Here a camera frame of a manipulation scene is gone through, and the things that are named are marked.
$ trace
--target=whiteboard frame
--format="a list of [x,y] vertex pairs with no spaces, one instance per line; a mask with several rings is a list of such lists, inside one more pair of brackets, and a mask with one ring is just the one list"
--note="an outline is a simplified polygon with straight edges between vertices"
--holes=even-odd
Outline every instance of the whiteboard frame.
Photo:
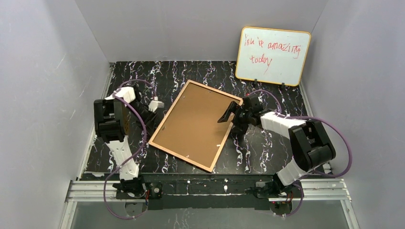
[[[240,54],[240,50],[241,50],[241,46],[242,46],[242,40],[243,40],[243,30],[245,30],[246,28],[250,28],[250,29],[260,29],[260,30],[276,30],[276,31],[286,31],[286,32],[300,32],[300,33],[307,33],[309,35],[309,40],[308,40],[308,48],[307,51],[305,52],[305,57],[304,57],[304,62],[302,64],[302,68],[301,68],[301,74],[299,75],[299,79],[298,79],[298,83],[296,85],[290,85],[290,84],[285,84],[285,86],[292,86],[292,87],[296,87],[299,85],[299,82],[301,82],[301,76],[302,76],[302,71],[304,70],[304,65],[305,65],[305,61],[307,59],[307,54],[308,54],[308,50],[309,50],[309,44],[311,42],[311,33],[310,32],[306,32],[306,31],[295,31],[295,30],[279,30],[279,29],[271,29],[271,28],[262,28],[262,27],[251,27],[251,26],[245,26],[242,29],[241,32],[241,39],[239,42],[239,50],[238,50],[238,58],[236,60],[236,71],[235,71],[235,76],[240,79],[240,80],[250,80],[250,81],[254,81],[255,79],[248,79],[248,78],[242,78],[242,77],[238,77],[238,63],[239,63],[239,54]],[[270,81],[262,81],[262,80],[258,80],[258,82],[263,82],[263,83],[274,83],[274,84],[279,84],[282,85],[283,82],[279,83],[279,82],[270,82]]]

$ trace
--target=brown board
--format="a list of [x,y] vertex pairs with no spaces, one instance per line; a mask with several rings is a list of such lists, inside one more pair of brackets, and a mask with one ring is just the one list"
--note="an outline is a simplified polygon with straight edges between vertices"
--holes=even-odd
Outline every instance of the brown board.
[[217,123],[229,104],[242,98],[195,81],[187,81],[166,113],[149,144],[212,172],[232,128]]

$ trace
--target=marble surface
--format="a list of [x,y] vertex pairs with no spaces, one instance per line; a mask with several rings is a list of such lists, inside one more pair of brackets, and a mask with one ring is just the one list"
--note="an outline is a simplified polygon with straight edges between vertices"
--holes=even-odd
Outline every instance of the marble surface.
[[[268,90],[280,101],[284,114],[307,115],[299,87],[287,86],[281,89],[277,85],[259,83],[254,88],[252,82],[241,81],[235,77],[235,67],[235,62],[228,61],[117,62],[108,95],[129,79],[151,82],[156,88],[159,100],[165,103],[165,107],[158,111],[155,127],[189,79],[239,97],[257,89]],[[139,83],[139,88],[145,95],[143,101],[149,104],[152,88],[143,83]],[[273,98],[263,95],[263,99],[266,108],[277,107]],[[129,143],[132,152],[141,145],[142,131],[135,121],[136,117],[130,114]],[[291,156],[291,146],[287,138],[251,126],[244,136],[229,135],[212,173],[274,174],[291,160]],[[207,173],[149,145],[136,156],[136,162],[143,173]],[[108,147],[101,138],[95,137],[86,172],[109,173],[115,166]]]

